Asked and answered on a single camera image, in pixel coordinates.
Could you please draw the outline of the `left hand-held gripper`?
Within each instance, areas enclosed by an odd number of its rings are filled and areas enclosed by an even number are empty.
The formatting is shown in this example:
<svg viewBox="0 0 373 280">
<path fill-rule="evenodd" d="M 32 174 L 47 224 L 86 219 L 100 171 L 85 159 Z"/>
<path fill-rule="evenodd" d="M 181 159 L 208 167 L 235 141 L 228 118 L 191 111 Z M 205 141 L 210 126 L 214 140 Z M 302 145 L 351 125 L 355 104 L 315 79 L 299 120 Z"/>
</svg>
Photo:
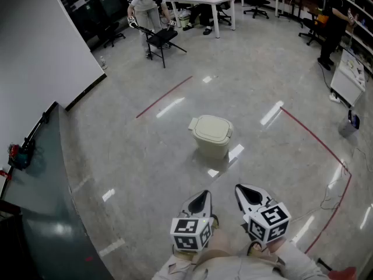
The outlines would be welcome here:
<svg viewBox="0 0 373 280">
<path fill-rule="evenodd" d="M 212 237 L 212 195 L 203 190 L 189 197 L 179 215 L 201 215 L 201 218 L 173 218 L 171 240 L 177 251 L 202 251 Z"/>
</svg>

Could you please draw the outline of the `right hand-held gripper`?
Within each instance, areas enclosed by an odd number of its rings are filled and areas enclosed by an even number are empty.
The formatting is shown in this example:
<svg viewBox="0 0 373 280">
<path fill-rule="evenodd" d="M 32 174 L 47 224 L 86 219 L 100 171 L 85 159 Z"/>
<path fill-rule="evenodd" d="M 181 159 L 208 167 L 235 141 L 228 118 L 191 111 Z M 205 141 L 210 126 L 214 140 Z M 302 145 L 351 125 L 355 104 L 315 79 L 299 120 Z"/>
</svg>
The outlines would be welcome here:
<svg viewBox="0 0 373 280">
<path fill-rule="evenodd" d="M 245 214 L 244 221 L 251 238 L 270 243 L 286 234 L 291 215 L 282 202 L 268 207 L 262 206 L 272 200 L 266 190 L 250 184 L 237 184 L 235 197 L 239 209 Z M 253 206 L 262 207 L 252 212 Z"/>
</svg>

